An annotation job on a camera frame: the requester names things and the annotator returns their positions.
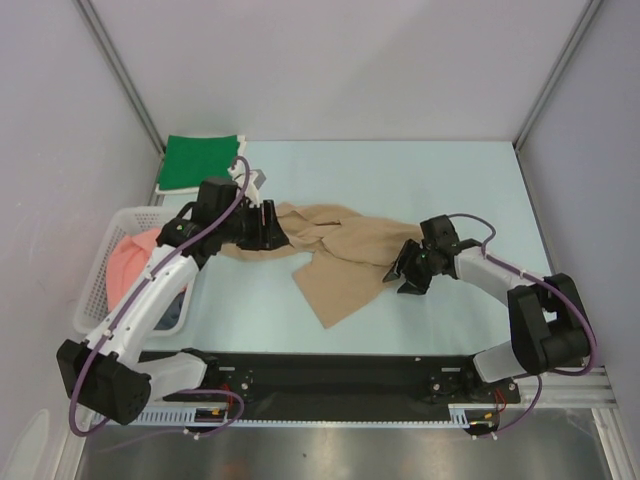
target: white basket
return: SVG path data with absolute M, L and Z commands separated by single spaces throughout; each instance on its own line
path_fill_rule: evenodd
M 105 276 L 109 256 L 118 242 L 125 235 L 137 235 L 151 228 L 162 227 L 174 218 L 176 213 L 177 210 L 173 208 L 135 207 L 122 209 L 113 216 L 100 244 L 96 260 L 93 262 L 73 317 L 73 326 L 78 332 L 84 334 L 91 332 L 109 313 Z M 166 337 L 182 328 L 192 292 L 193 281 L 187 285 L 178 323 L 169 330 L 153 330 L 149 334 L 150 337 Z

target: metal floor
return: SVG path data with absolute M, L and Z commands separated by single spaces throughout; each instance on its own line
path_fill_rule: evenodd
M 460 430 L 239 427 L 100 451 L 153 431 L 108 427 L 90 438 L 76 480 L 611 478 L 590 410 L 537 410 L 498 441 Z

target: beige cloth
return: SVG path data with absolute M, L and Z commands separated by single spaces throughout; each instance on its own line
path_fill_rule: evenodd
M 404 242 L 422 238 L 417 225 L 364 217 L 339 205 L 283 203 L 276 211 L 291 245 L 271 252 L 225 245 L 222 254 L 256 261 L 314 252 L 293 278 L 325 328 L 375 299 L 389 285 L 382 279 Z

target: pink fabric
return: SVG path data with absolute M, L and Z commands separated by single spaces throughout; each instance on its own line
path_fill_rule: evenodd
M 112 311 L 136 281 L 156 247 L 159 228 L 124 237 L 107 262 L 107 306 Z

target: green cloth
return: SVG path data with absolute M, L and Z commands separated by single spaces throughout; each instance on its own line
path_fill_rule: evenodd
M 189 138 L 169 136 L 164 165 L 158 178 L 160 190 L 200 186 L 209 177 L 229 177 L 227 168 L 238 154 L 237 136 Z

